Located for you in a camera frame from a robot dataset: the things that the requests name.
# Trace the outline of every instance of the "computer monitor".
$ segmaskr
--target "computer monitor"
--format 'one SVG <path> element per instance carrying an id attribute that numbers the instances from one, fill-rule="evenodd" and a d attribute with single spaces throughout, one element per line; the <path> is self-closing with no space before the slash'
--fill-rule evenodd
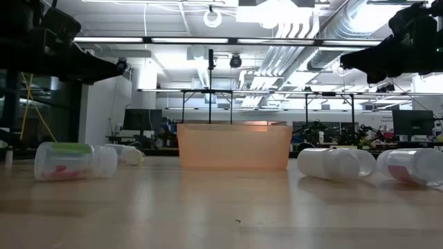
<path id="1" fill-rule="evenodd" d="M 432 111 L 418 110 L 392 110 L 392 121 L 394 122 L 394 133 L 396 135 L 432 136 L 434 128 L 434 117 Z"/>
<path id="2" fill-rule="evenodd" d="M 140 131 L 160 131 L 161 110 L 155 109 L 126 109 L 123 129 Z"/>

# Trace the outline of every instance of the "yellow cable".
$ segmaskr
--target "yellow cable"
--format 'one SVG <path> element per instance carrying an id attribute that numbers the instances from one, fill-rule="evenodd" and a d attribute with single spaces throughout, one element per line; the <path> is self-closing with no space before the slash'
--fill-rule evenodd
<path id="1" fill-rule="evenodd" d="M 26 90 L 28 90 L 28 96 L 26 97 L 25 114 L 23 116 L 23 123 L 21 124 L 20 140 L 23 139 L 23 134 L 25 132 L 26 117 L 28 116 L 30 86 L 33 84 L 33 78 L 34 78 L 34 75 L 31 74 L 30 75 L 30 81 L 29 81 L 29 87 L 28 87 L 28 84 L 26 84 Z"/>
<path id="2" fill-rule="evenodd" d="M 25 82 L 25 84 L 26 84 L 26 88 L 28 89 L 28 96 L 29 96 L 30 99 L 33 101 L 34 108 L 35 108 L 35 110 L 37 111 L 37 114 L 39 115 L 40 120 L 42 121 L 42 123 L 43 123 L 43 125 L 46 127 L 46 129 L 48 130 L 48 132 L 49 132 L 49 134 L 51 135 L 51 138 L 54 140 L 54 142 L 57 142 L 57 139 L 55 139 L 53 133 L 51 132 L 51 129 L 49 129 L 49 126 L 46 124 L 46 122 L 44 122 L 44 119 L 43 119 L 42 114 L 40 113 L 39 109 L 38 109 L 37 106 L 35 105 L 33 95 L 30 93 L 30 87 L 31 87 L 31 85 L 29 84 L 29 86 L 28 86 L 28 83 L 27 83 L 27 81 L 26 81 L 25 75 L 24 75 L 23 73 L 21 73 L 21 76 L 23 77 L 23 80 L 24 80 L 24 82 Z"/>

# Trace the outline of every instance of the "wooden table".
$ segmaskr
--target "wooden table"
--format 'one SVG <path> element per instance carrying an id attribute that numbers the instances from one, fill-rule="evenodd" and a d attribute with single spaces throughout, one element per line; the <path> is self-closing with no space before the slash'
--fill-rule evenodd
<path id="1" fill-rule="evenodd" d="M 333 183 L 288 171 L 182 171 L 175 157 L 108 180 L 0 173 L 1 248 L 441 248 L 443 193 L 377 176 Z"/>

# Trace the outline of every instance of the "green label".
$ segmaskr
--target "green label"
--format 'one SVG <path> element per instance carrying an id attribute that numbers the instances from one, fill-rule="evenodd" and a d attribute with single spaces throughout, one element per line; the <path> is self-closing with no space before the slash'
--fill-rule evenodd
<path id="1" fill-rule="evenodd" d="M 90 154 L 91 147 L 85 144 L 77 144 L 73 142 L 59 142 L 53 144 L 53 149 L 56 152 Z"/>

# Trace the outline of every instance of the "orange plastic bin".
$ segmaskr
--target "orange plastic bin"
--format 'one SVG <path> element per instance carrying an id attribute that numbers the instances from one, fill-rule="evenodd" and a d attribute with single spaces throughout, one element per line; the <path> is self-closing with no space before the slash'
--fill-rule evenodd
<path id="1" fill-rule="evenodd" d="M 179 124 L 184 169 L 285 169 L 292 128 L 238 124 Z"/>

